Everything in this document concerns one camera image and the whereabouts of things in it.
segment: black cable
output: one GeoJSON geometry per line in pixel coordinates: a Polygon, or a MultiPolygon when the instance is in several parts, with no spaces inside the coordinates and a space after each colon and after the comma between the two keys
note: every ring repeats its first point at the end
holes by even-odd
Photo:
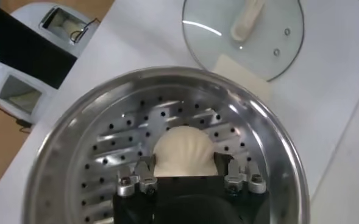
{"type": "Polygon", "coordinates": [[[21,128],[20,128],[20,132],[26,133],[26,134],[30,134],[29,131],[25,131],[25,130],[24,130],[25,128],[27,128],[27,127],[21,127],[21,128]]]}
{"type": "Polygon", "coordinates": [[[92,24],[93,22],[95,22],[95,21],[101,23],[101,20],[99,20],[99,19],[97,19],[97,18],[91,20],[90,22],[88,22],[88,23],[83,27],[82,30],[75,30],[74,32],[72,32],[72,33],[69,35],[70,40],[71,40],[73,43],[76,43],[77,39],[78,39],[78,38],[80,37],[80,35],[86,30],[86,28],[88,28],[88,26],[91,25],[91,24],[92,24]],[[76,35],[75,39],[73,39],[72,37],[73,37],[73,35],[74,35],[75,33],[78,33],[78,34],[76,35]]]}
{"type": "Polygon", "coordinates": [[[8,115],[8,116],[10,116],[10,117],[12,117],[12,118],[14,118],[14,119],[16,119],[16,120],[19,119],[19,118],[17,118],[16,116],[10,114],[9,112],[7,112],[6,110],[4,110],[4,109],[2,109],[2,108],[0,108],[0,111],[2,111],[4,114],[6,114],[6,115],[8,115]]]}
{"type": "Polygon", "coordinates": [[[2,109],[2,108],[0,108],[0,111],[2,111],[4,114],[6,114],[6,115],[8,115],[8,116],[10,116],[10,117],[12,117],[12,118],[14,118],[14,119],[15,119],[15,122],[16,122],[18,125],[22,126],[22,127],[20,128],[20,132],[30,134],[30,132],[24,130],[25,128],[31,128],[32,124],[31,124],[30,122],[27,122],[27,121],[25,121],[25,120],[23,120],[23,119],[19,119],[19,118],[17,118],[16,116],[10,114],[9,112],[7,112],[6,110],[4,110],[4,109],[2,109]]]}

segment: white surface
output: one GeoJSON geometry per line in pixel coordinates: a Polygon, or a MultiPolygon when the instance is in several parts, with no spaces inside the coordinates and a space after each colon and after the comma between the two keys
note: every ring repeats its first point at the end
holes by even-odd
{"type": "Polygon", "coordinates": [[[359,223],[359,104],[311,209],[312,223],[359,223]]]}
{"type": "Polygon", "coordinates": [[[269,102],[271,95],[270,83],[257,77],[228,56],[220,55],[213,72],[239,83],[264,103],[269,102]]]}
{"type": "MultiPolygon", "coordinates": [[[[293,137],[313,195],[359,98],[359,1],[303,3],[304,46],[290,70],[272,83],[271,108],[293,137]]],[[[182,4],[178,0],[114,3],[54,97],[51,110],[0,180],[0,223],[21,220],[25,181],[37,150],[77,98],[133,69],[196,65],[182,38],[182,4]]]]}

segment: white device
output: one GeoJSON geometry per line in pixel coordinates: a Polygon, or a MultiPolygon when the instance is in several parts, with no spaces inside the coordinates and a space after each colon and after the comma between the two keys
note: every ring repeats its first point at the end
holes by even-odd
{"type": "MultiPolygon", "coordinates": [[[[11,15],[75,57],[81,55],[98,28],[93,19],[54,3],[31,3],[11,15]]],[[[45,82],[0,63],[0,105],[16,117],[35,124],[55,92],[45,82]]]]}

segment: screw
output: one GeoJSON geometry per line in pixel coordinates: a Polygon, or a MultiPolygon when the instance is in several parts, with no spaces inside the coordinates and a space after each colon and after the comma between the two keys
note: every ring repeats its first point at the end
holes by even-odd
{"type": "Polygon", "coordinates": [[[278,57],[279,54],[280,54],[279,49],[278,49],[278,48],[275,48],[275,49],[274,49],[274,56],[278,57]]]}
{"type": "Polygon", "coordinates": [[[232,196],[237,196],[238,195],[238,188],[236,186],[230,186],[227,189],[228,194],[232,195],[232,196]]]}
{"type": "Polygon", "coordinates": [[[285,34],[285,36],[289,36],[290,35],[290,29],[286,28],[283,33],[285,34]]]}
{"type": "Polygon", "coordinates": [[[254,174],[251,181],[254,183],[262,183],[262,177],[259,174],[254,174]]]}
{"type": "Polygon", "coordinates": [[[121,178],[121,185],[128,185],[130,184],[130,178],[129,177],[124,177],[124,178],[121,178]]]}
{"type": "Polygon", "coordinates": [[[149,187],[146,191],[146,194],[151,196],[155,193],[155,189],[153,187],[149,187]]]}

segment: glass lid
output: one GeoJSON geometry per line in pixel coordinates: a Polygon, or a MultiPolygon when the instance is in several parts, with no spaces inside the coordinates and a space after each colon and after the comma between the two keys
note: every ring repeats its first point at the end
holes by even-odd
{"type": "Polygon", "coordinates": [[[290,67],[304,39],[299,0],[185,1],[182,25],[204,69],[214,70],[225,55],[267,81],[290,67]]]}

